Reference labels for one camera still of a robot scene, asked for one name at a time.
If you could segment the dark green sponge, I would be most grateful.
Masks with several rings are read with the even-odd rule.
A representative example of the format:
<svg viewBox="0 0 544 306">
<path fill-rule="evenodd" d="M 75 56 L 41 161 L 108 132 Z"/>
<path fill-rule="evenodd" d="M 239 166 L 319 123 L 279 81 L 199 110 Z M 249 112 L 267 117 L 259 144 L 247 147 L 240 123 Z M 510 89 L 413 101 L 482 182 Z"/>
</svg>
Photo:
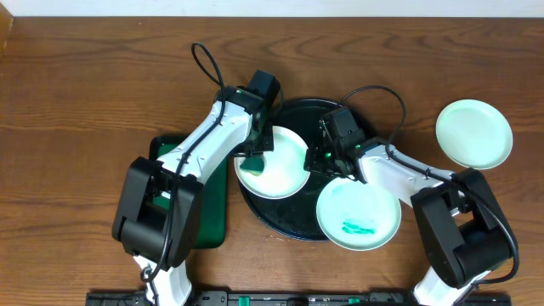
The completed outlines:
<svg viewBox="0 0 544 306">
<path fill-rule="evenodd" d="M 239 166 L 244 173 L 249 173 L 253 176 L 260 176 L 264 172 L 265 160 L 263 155 L 246 157 Z"/>
</svg>

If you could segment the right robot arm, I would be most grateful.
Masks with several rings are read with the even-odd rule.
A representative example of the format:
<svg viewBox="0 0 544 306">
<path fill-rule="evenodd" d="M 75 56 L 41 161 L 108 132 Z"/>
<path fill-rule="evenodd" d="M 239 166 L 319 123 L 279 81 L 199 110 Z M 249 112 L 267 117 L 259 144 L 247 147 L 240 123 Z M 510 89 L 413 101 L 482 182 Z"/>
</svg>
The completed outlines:
<svg viewBox="0 0 544 306">
<path fill-rule="evenodd" d="M 519 245 L 485 176 L 429 167 L 380 138 L 329 136 L 313 144 L 304 167 L 365 187 L 379 187 L 408 204 L 430 268 L 412 295 L 420 305 L 461 305 L 482 285 L 511 280 Z"/>
</svg>

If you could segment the mint plate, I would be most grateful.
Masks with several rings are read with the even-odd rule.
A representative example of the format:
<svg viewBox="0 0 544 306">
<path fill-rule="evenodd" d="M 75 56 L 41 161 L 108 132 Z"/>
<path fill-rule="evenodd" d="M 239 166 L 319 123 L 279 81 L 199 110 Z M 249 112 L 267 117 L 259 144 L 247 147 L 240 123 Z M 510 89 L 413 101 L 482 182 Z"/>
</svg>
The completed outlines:
<svg viewBox="0 0 544 306">
<path fill-rule="evenodd" d="M 400 227 L 401 205 L 384 188 L 335 178 L 316 202 L 320 229 L 333 243 L 351 251 L 370 251 L 389 242 Z"/>
<path fill-rule="evenodd" d="M 513 130 L 494 106 L 460 99 L 438 115 L 435 134 L 441 150 L 455 163 L 478 170 L 501 165 L 513 149 Z"/>
</svg>

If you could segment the white plate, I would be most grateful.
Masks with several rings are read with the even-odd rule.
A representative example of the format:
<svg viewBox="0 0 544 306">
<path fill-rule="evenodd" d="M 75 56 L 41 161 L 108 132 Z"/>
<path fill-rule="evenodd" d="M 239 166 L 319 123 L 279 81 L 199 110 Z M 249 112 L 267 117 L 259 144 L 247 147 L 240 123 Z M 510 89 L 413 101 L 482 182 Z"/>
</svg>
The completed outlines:
<svg viewBox="0 0 544 306">
<path fill-rule="evenodd" d="M 309 180 L 310 173 L 303 168 L 305 141 L 295 132 L 273 126 L 274 149 L 263 153 L 264 168 L 255 175 L 241 168 L 245 157 L 235 157 L 234 165 L 241 184 L 255 196 L 279 200 L 300 191 Z"/>
</svg>

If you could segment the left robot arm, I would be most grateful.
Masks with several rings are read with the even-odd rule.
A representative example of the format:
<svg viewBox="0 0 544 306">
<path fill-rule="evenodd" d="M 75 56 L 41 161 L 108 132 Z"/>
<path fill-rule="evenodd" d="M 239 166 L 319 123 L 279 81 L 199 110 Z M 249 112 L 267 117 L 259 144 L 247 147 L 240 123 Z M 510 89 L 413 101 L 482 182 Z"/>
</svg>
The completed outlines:
<svg viewBox="0 0 544 306">
<path fill-rule="evenodd" d="M 269 114 L 280 90 L 222 88 L 205 120 L 168 153 L 138 157 L 129 169 L 112 236 L 141 268 L 152 305 L 183 305 L 192 291 L 185 260 L 196 243 L 204 189 L 231 153 L 265 150 Z"/>
</svg>

